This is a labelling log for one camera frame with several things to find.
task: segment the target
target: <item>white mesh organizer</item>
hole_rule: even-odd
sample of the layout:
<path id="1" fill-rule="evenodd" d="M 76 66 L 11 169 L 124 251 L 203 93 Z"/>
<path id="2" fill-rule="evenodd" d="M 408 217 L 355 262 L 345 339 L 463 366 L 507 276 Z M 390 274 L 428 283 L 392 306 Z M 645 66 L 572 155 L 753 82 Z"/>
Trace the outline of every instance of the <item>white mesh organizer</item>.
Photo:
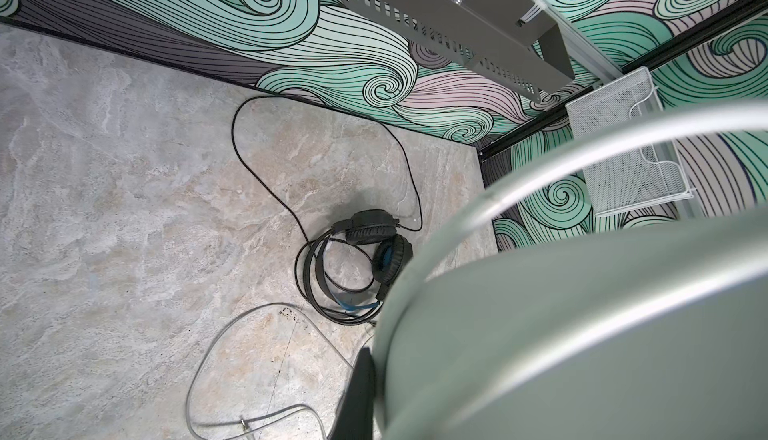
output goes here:
<path id="1" fill-rule="evenodd" d="M 565 107 L 577 138 L 663 109 L 650 72 L 645 67 Z M 693 198 L 677 149 L 672 148 L 671 151 L 673 158 L 659 160 L 658 147 L 647 146 L 584 168 L 594 215 L 615 215 Z"/>

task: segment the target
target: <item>headphones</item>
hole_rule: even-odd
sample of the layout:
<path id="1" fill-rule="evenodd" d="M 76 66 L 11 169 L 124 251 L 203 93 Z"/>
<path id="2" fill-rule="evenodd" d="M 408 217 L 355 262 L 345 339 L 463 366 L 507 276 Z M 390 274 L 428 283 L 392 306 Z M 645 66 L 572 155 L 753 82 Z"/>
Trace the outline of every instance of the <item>headphones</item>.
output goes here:
<path id="1" fill-rule="evenodd" d="M 312 258 L 315 259 L 315 278 L 320 290 L 329 299 L 334 301 L 346 311 L 368 309 L 374 313 L 384 301 L 389 288 L 402 272 L 403 267 L 413 258 L 413 247 L 406 238 L 397 233 L 400 226 L 399 220 L 387 211 L 381 209 L 363 210 L 355 213 L 350 219 L 333 224 L 331 229 L 323 233 L 318 239 L 310 243 L 310 250 L 304 259 L 303 280 L 304 291 L 312 305 L 316 300 L 309 284 L 312 270 Z M 332 238 L 338 233 L 344 233 L 345 241 Z M 328 242 L 346 243 L 354 246 L 371 261 L 373 279 L 368 286 L 362 289 L 348 289 L 333 281 L 325 271 L 323 256 Z M 372 245 L 379 243 L 373 258 L 360 248 L 360 245 Z M 376 293 L 376 301 L 360 305 L 370 301 L 368 292 L 373 282 L 379 283 L 379 291 Z M 328 283 L 333 284 L 338 291 L 332 291 Z"/>

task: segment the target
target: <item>swirl patterned wallpaper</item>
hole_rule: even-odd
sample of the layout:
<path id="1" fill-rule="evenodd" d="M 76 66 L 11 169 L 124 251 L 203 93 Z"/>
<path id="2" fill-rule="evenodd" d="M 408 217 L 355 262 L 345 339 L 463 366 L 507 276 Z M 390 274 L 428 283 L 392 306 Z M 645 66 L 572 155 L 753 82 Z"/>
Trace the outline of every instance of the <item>swirl patterned wallpaper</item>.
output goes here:
<path id="1" fill-rule="evenodd" d="M 548 1 L 620 65 L 736 0 Z M 463 143 L 594 81 L 574 64 L 573 84 L 531 104 L 339 0 L 0 0 L 0 16 Z"/>
<path id="2" fill-rule="evenodd" d="M 665 108 L 726 98 L 768 96 L 768 16 L 699 46 L 653 73 Z M 495 179 L 570 140 L 570 127 L 536 133 L 484 168 Z M 768 201 L 768 132 L 682 139 L 677 148 L 707 216 Z M 552 183 L 494 220 L 499 249 L 522 248 L 587 233 L 670 222 L 672 205 L 596 219 L 581 173 Z"/>
<path id="3" fill-rule="evenodd" d="M 621 66 L 738 0 L 547 1 Z M 508 133 L 595 80 L 574 62 L 571 85 L 531 103 L 339 0 L 0 0 L 0 18 L 462 143 Z M 765 96 L 766 34 L 768 19 L 759 18 L 655 72 L 666 107 Z M 486 183 L 570 138 L 567 124 L 550 126 L 486 163 Z M 698 137 L 679 147 L 707 215 L 765 201 L 766 134 Z M 507 249 L 674 217 L 664 205 L 596 220 L 576 174 L 527 198 L 494 227 Z"/>

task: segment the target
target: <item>gray cable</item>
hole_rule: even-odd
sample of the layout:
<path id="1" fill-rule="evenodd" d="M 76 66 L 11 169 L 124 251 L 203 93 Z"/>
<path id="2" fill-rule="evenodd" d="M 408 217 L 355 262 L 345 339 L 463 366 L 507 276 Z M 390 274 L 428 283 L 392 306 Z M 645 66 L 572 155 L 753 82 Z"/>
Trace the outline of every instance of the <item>gray cable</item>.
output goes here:
<path id="1" fill-rule="evenodd" d="M 230 322 L 227 323 L 224 326 L 224 328 L 222 328 L 221 330 L 219 330 L 218 333 L 216 333 L 216 336 L 211 341 L 210 345 L 208 345 L 208 348 L 206 349 L 205 354 L 203 355 L 203 359 L 200 360 L 200 365 L 197 367 L 197 370 L 195 371 L 194 376 L 192 377 L 192 382 L 190 383 L 189 390 L 187 390 L 187 399 L 184 401 L 184 420 L 186 420 L 186 422 L 187 422 L 187 429 L 189 429 L 190 434 L 192 434 L 192 436 L 195 437 L 197 440 L 210 440 L 209 438 L 206 438 L 204 436 L 201 436 L 201 435 L 197 434 L 197 432 L 194 430 L 194 428 L 192 426 L 192 419 L 191 419 L 191 416 L 190 416 L 190 404 L 191 404 L 191 399 L 192 399 L 192 390 L 194 389 L 194 384 L 197 381 L 197 377 L 200 376 L 200 372 L 203 371 L 203 367 L 205 366 L 205 362 L 208 359 L 208 356 L 214 350 L 214 347 L 216 346 L 216 343 L 219 341 L 219 339 L 221 339 L 221 337 L 224 336 L 224 333 L 226 333 L 227 330 L 232 328 L 232 326 L 235 323 L 237 323 L 238 321 L 244 319 L 245 317 L 247 317 L 251 313 L 255 313 L 256 311 L 265 309 L 266 307 L 269 307 L 269 306 L 283 306 L 283 307 L 287 307 L 287 308 L 290 308 L 291 310 L 293 310 L 294 312 L 298 313 L 299 315 L 301 315 L 303 317 L 303 319 L 307 320 L 310 323 L 310 325 L 312 325 L 312 328 L 315 329 L 315 331 L 320 334 L 322 339 L 325 340 L 326 343 L 328 343 L 328 345 L 330 345 L 331 349 L 333 349 L 333 351 L 344 361 L 346 366 L 350 367 L 350 369 L 352 368 L 352 364 L 331 343 L 331 340 L 329 340 L 328 337 L 326 337 L 325 335 L 322 334 L 322 331 L 319 328 L 317 328 L 317 325 L 315 325 L 314 321 L 310 320 L 310 317 L 306 316 L 306 314 L 303 311 L 301 311 L 299 309 L 299 307 L 297 307 L 295 305 L 291 305 L 290 303 L 275 302 L 275 303 L 266 303 L 264 305 L 259 305 L 257 307 L 254 307 L 254 308 L 252 308 L 250 310 L 246 310 L 246 311 L 240 313 L 234 319 L 230 320 Z M 267 415 L 264 415 L 264 416 L 255 417 L 255 418 L 248 418 L 248 419 L 246 419 L 244 421 L 245 422 L 254 422 L 254 421 L 257 421 L 257 420 L 264 420 L 266 418 L 272 418 L 274 416 L 281 415 L 281 414 L 283 414 L 283 413 L 285 413 L 288 410 L 291 410 L 293 408 L 298 408 L 298 409 L 294 410 L 291 413 L 288 413 L 287 415 L 285 415 L 283 417 L 278 418 L 277 420 L 273 420 L 272 422 L 269 422 L 269 423 L 267 423 L 265 425 L 262 425 L 262 426 L 257 427 L 257 428 L 252 428 L 252 429 L 247 430 L 245 433 L 242 433 L 240 435 L 235 435 L 233 437 L 228 437 L 228 438 L 222 438 L 222 440 L 237 440 L 238 438 L 243 438 L 243 437 L 245 437 L 247 435 L 250 435 L 250 434 L 253 434 L 255 432 L 258 432 L 259 430 L 263 430 L 266 427 L 272 426 L 272 425 L 274 425 L 274 424 L 276 424 L 278 422 L 282 422 L 286 418 L 292 417 L 292 416 L 294 416 L 294 415 L 296 415 L 298 413 L 301 413 L 301 412 L 309 412 L 312 415 L 314 415 L 315 418 L 317 418 L 317 423 L 320 424 L 320 432 L 322 433 L 322 440 L 326 440 L 326 438 L 327 438 L 327 436 L 326 436 L 326 429 L 325 429 L 325 427 L 322 424 L 322 420 L 320 419 L 320 415 L 318 415 L 318 413 L 312 407 L 310 407 L 308 405 L 304 405 L 302 403 L 298 403 L 296 405 L 292 405 L 292 406 L 289 406 L 289 407 L 282 408 L 282 409 L 278 410 L 277 412 L 270 413 L 270 414 L 267 414 Z M 240 420 L 238 420 L 236 422 L 222 422 L 222 423 L 218 423 L 218 424 L 199 424 L 199 425 L 201 425 L 201 426 L 225 426 L 225 425 L 229 425 L 229 424 L 232 424 L 232 425 L 240 424 Z"/>

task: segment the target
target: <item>marble floor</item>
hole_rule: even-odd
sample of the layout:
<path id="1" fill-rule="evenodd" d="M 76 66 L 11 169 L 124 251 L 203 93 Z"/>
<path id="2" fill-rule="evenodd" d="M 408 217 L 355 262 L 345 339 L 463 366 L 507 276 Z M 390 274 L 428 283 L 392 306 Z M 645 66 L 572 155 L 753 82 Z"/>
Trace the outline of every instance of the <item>marble floor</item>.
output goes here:
<path id="1" fill-rule="evenodd" d="M 216 331 L 270 301 L 300 305 L 347 358 L 371 327 L 323 321 L 293 285 L 293 218 L 230 145 L 254 92 L 0 25 L 0 438 L 190 438 L 187 386 Z M 418 247 L 482 191 L 475 150 L 394 129 L 424 204 Z M 366 208 L 417 224 L 402 153 L 380 125 L 286 99 L 253 102 L 236 137 L 307 232 Z M 491 226 L 446 268 L 496 252 Z M 369 278 L 341 247 L 340 278 Z M 303 402 L 326 428 L 348 369 L 289 309 L 228 332 L 196 422 Z M 208 438 L 237 427 L 201 428 Z M 298 415 L 255 438 L 320 438 Z"/>

